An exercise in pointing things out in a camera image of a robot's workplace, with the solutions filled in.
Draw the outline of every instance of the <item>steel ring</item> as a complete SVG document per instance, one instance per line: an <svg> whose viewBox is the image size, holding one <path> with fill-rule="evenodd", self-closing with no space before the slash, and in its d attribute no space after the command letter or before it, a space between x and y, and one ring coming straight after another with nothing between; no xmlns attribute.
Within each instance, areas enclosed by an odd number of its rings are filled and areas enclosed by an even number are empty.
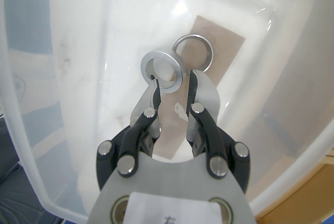
<svg viewBox="0 0 334 224"><path fill-rule="evenodd" d="M207 71L209 69L209 67L211 66L212 62L213 62L214 52L213 52L213 47L212 47L211 43L205 37L203 37L199 34L195 34L195 33L186 34L185 36L181 37L180 39L178 39L175 42L172 50L174 52L176 52L176 49L179 47L181 42L183 42L184 40L189 39L189 38L197 38L205 45L206 52L207 52L206 59L205 59L205 62L201 66L197 67L197 70L200 70L200 71L203 71L203 72Z"/></svg>
<svg viewBox="0 0 334 224"><path fill-rule="evenodd" d="M175 81L166 81L157 75L153 68L153 60L155 58L161 58L173 67L175 72ZM148 52L142 59L140 69L142 71L143 78L148 84L152 81L152 75L154 78L158 79L160 91L162 93L173 93L178 90L182 84L183 76L187 74L183 59L176 52L163 48L158 48Z"/></svg>

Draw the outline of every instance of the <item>white paper scrap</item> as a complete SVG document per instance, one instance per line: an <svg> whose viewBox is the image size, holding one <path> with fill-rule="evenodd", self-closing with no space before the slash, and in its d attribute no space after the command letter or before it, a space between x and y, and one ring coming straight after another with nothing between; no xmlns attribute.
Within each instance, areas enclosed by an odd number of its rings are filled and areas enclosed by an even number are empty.
<svg viewBox="0 0 334 224"><path fill-rule="evenodd" d="M222 224L217 203L133 192L124 224Z"/></svg>

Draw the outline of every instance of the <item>plastic bin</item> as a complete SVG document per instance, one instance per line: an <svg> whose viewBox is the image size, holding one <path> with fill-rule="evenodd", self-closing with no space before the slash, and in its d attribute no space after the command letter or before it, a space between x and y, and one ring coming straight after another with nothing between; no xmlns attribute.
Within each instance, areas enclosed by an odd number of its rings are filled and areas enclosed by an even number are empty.
<svg viewBox="0 0 334 224"><path fill-rule="evenodd" d="M217 87L218 125L250 148L254 214L333 147L334 0L0 0L5 118L48 211L86 222L97 146L147 86L141 58L198 15L245 38Z"/></svg>

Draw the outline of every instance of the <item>brown cardboard piece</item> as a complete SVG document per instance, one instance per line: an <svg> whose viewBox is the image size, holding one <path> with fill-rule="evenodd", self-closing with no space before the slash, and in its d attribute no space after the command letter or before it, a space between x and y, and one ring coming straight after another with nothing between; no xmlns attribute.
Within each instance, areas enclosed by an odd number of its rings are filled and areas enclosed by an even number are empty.
<svg viewBox="0 0 334 224"><path fill-rule="evenodd" d="M217 86L238 53L244 38L201 16L197 16L190 33L200 34L212 44L214 57L206 74ZM180 56L185 61L188 70L196 69L204 62L206 49L199 40L189 39ZM185 115L188 87L189 76L184 77L182 85L176 92L165 94L162 97L158 112L161 136L154 145L153 153L155 155L172 159L186 137L188 121L185 120L185 117L183 119L179 117L176 111L179 112L180 108L182 111L183 107L184 114L182 115Z"/></svg>

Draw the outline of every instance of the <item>wooden surface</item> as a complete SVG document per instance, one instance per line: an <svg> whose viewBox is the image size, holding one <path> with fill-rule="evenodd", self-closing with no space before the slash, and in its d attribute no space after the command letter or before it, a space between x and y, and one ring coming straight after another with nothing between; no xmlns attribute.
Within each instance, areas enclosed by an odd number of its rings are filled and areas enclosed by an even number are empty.
<svg viewBox="0 0 334 224"><path fill-rule="evenodd" d="M321 223L333 213L334 165L318 164L256 220L259 224Z"/></svg>

